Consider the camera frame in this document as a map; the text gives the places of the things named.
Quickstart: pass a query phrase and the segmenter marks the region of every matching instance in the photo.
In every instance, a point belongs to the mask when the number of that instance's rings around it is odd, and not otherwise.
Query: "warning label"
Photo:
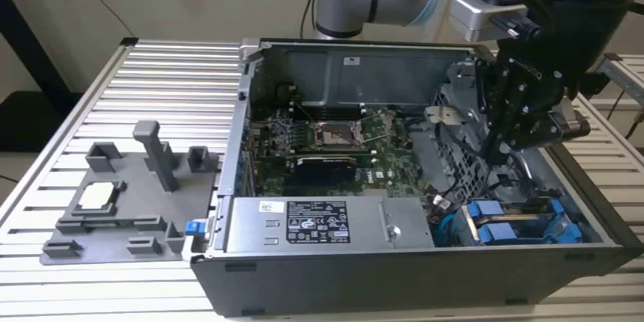
[[[291,244],[351,243],[346,201],[290,201],[287,220]]]

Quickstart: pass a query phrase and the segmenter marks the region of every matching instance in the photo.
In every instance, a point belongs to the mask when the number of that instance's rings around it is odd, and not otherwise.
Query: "aluminum extrusion table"
[[[172,149],[223,155],[236,98],[239,44],[143,41],[120,46],[20,184],[0,206],[0,318],[4,321],[224,320],[184,262],[39,264],[96,141],[142,152],[136,121],[156,119]],[[594,131],[566,147],[644,240],[644,158],[584,99]],[[216,206],[216,187],[212,194]],[[295,320],[644,320],[644,258],[582,278],[538,306],[292,316]]]

